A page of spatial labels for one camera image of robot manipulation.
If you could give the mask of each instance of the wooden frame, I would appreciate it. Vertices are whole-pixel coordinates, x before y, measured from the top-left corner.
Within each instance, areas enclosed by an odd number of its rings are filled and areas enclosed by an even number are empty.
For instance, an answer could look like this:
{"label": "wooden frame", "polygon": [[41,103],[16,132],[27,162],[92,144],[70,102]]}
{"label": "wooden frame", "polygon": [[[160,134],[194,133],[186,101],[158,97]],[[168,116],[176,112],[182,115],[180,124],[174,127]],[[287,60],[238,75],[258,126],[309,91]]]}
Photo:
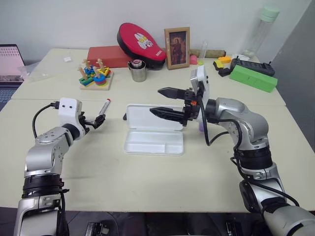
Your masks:
{"label": "wooden frame", "polygon": [[189,67],[189,27],[164,29],[167,68]]}

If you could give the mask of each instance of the wooden base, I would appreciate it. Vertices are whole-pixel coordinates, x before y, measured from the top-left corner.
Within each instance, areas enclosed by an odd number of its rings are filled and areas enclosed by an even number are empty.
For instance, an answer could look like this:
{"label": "wooden base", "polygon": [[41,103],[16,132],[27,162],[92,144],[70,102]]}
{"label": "wooden base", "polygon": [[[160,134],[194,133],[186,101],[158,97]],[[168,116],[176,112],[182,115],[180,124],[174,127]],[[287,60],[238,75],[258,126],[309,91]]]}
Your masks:
{"label": "wooden base", "polygon": [[80,89],[82,89],[82,90],[109,90],[110,85],[111,85],[112,80],[113,80],[113,77],[114,77],[114,72],[111,71],[110,72],[110,78],[106,78],[106,84],[98,86],[93,81],[92,83],[90,83],[87,86],[84,86],[84,85],[80,84]]}

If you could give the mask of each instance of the table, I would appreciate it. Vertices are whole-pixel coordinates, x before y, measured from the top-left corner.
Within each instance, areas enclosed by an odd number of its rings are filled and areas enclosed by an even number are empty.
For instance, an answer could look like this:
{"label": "table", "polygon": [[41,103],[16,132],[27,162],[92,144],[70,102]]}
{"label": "table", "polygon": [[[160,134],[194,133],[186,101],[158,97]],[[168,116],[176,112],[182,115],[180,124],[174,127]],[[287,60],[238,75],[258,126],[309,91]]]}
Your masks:
{"label": "table", "polygon": [[[80,72],[76,69],[77,65],[87,57],[88,50],[52,49],[35,69],[34,74],[38,71],[45,71],[45,67],[49,64],[47,62],[51,62],[52,65],[60,64],[68,51],[73,59],[73,62],[68,66],[68,72],[42,80],[36,78],[35,82],[26,81],[12,98],[59,100],[61,97],[71,97],[81,101],[104,101],[106,98],[111,98],[113,101],[119,101],[123,96],[132,103],[148,103],[150,101],[152,104],[181,105],[181,101],[165,98],[157,93],[157,90],[163,87],[179,89],[191,87],[190,71],[197,68],[197,65],[190,65],[188,68],[167,70],[166,65],[164,65],[162,70],[148,71],[146,81],[141,83],[132,80],[127,68],[113,68],[115,75],[109,91],[86,91],[79,89]],[[234,98],[247,105],[285,105],[276,89],[267,93],[231,80],[228,76],[222,78],[214,69],[213,60],[205,60],[212,99],[217,97]]]}
{"label": "table", "polygon": [[[233,143],[225,135],[207,147],[198,123],[184,128],[182,156],[125,154],[128,131],[122,117],[133,99],[113,100],[106,121],[76,141],[64,157],[62,178],[67,210],[88,211],[246,211],[241,181],[229,158]],[[1,207],[17,207],[24,183],[27,151],[33,146],[32,117],[47,100],[8,102],[0,112]],[[87,118],[94,118],[102,101],[84,101]],[[249,105],[269,123],[273,161],[286,192],[307,210],[315,209],[315,154],[285,106]],[[58,111],[48,109],[37,118],[37,133],[59,125]],[[210,138],[223,129],[209,124]]]}

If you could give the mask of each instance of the marker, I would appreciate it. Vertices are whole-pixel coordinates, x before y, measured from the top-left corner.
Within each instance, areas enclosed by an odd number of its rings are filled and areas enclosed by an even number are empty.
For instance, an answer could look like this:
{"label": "marker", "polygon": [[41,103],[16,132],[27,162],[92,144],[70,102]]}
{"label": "marker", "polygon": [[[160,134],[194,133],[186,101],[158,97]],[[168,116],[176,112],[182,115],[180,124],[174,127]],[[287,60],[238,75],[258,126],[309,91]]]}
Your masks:
{"label": "marker", "polygon": [[98,113],[99,115],[103,115],[106,111],[106,109],[108,108],[110,103],[110,99],[108,98],[104,104],[104,106],[102,107],[102,109],[100,110],[100,112]]}

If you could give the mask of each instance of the green bottle cap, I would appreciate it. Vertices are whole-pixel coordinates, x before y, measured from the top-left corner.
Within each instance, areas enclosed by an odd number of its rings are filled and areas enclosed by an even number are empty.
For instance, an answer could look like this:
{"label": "green bottle cap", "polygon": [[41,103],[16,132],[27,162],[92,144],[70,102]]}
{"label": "green bottle cap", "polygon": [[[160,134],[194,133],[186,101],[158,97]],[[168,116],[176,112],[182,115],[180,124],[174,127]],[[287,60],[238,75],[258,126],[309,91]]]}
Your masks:
{"label": "green bottle cap", "polygon": [[260,19],[262,21],[272,23],[276,20],[279,13],[280,13],[280,9],[270,6],[270,5],[265,5],[261,11]]}

